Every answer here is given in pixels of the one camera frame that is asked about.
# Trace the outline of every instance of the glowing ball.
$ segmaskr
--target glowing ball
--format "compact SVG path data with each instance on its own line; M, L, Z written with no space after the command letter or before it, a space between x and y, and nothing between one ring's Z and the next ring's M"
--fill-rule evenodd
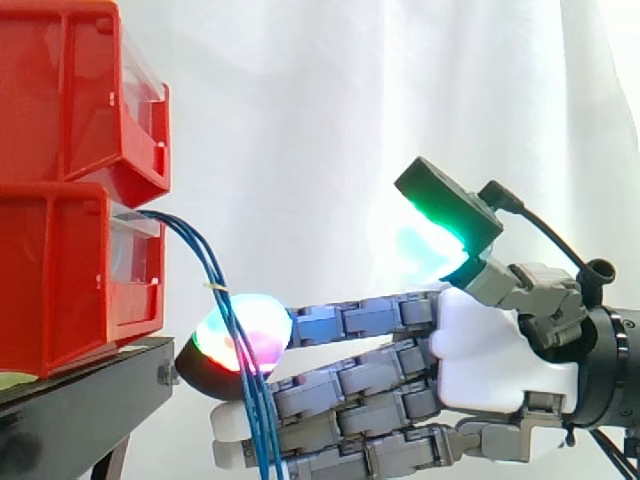
M260 372L271 373L291 338L292 320L287 310L273 297L259 294L233 295L231 307L249 338ZM233 340L217 306L198 325L193 341L221 367L240 371Z

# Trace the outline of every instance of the stacked red bins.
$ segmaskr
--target stacked red bins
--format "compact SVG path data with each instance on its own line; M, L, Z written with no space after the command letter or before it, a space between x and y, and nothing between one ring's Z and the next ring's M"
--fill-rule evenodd
M0 372L47 377L162 327L168 90L107 0L0 1L0 64Z

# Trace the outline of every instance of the green glowing light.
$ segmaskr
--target green glowing light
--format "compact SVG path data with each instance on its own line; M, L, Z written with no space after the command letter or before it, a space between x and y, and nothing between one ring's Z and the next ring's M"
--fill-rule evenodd
M395 242L401 274L412 284L427 284L445 277L468 259L459 238L429 221L410 204L403 212Z

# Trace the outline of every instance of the black metal shelf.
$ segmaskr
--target black metal shelf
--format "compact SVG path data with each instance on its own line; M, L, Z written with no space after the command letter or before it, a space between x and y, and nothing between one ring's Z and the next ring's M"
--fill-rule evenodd
M173 339L148 337L99 364L0 391L0 479L118 478L129 434L172 393Z

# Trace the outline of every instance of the blue wire bundle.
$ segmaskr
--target blue wire bundle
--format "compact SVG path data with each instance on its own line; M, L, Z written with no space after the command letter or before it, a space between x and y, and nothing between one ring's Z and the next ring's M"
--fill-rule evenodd
M251 348L247 334L231 307L231 300L226 289L226 281L222 269L207 240L184 220L162 212L142 210L142 215L160 221L177 233L191 247L204 267L209 283L220 285L223 289L212 289L216 304L220 309L225 326L233 339L240 376L244 391L244 404L247 410L251 436L256 450L260 477L269 478L270 454L273 456L276 476L284 479L282 459L280 456L280 442L276 415L271 402L271 395L262 374L259 363Z

